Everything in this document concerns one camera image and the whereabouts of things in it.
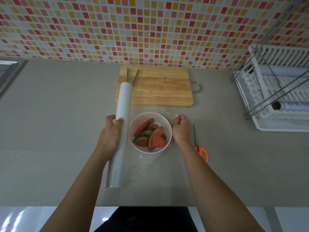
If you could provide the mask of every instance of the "finger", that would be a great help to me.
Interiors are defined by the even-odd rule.
[[[121,126],[123,124],[123,118],[119,118],[115,121],[114,128],[121,130]]]
[[[180,124],[183,123],[184,121],[187,121],[187,117],[185,115],[180,116]]]
[[[110,115],[110,116],[105,117],[105,126],[106,126],[108,129],[111,129],[111,128],[114,126],[113,120],[114,120],[115,118],[116,118],[116,115]]]
[[[176,113],[175,115],[175,120],[174,120],[174,124],[179,124],[180,123],[180,115],[178,113]]]

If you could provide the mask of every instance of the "person's left hand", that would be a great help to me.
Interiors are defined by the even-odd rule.
[[[112,158],[120,141],[123,118],[119,118],[114,124],[113,120],[115,118],[116,115],[105,117],[105,128],[101,131],[98,144],[94,151],[101,157],[104,157],[105,160],[110,160]]]

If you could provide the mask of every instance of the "forearm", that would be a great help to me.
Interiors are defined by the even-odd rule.
[[[241,200],[191,144],[182,144],[180,149],[206,231],[263,231]]]
[[[106,162],[93,152],[41,232],[89,231]]]

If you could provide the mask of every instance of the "hand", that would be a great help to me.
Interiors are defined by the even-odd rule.
[[[191,145],[191,124],[187,121],[187,117],[185,115],[175,115],[172,134],[178,146],[183,144]]]
[[[105,117],[105,128],[101,131],[94,151],[104,157],[106,161],[112,158],[120,141],[123,118],[119,118],[114,124],[113,120],[115,118],[116,115]]]

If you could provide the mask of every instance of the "metal handle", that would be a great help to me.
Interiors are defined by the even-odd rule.
[[[192,93],[198,93],[199,91],[202,90],[202,86],[199,84],[199,82],[196,82],[196,81],[190,81],[190,83],[196,83],[198,84],[198,86],[200,87],[200,89],[198,91],[192,91]]]

